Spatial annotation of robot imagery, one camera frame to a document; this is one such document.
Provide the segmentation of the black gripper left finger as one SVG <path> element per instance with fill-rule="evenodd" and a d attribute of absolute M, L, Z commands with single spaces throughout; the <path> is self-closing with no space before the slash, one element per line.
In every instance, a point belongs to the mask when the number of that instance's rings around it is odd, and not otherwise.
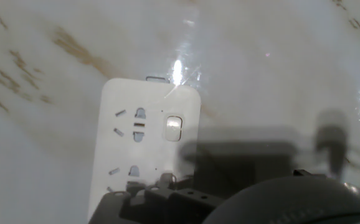
<path fill-rule="evenodd" d="M 162 174 L 153 185 L 127 182 L 125 190 L 110 189 L 92 213 L 89 224 L 200 224 L 224 199 L 178 187 L 173 174 Z"/>

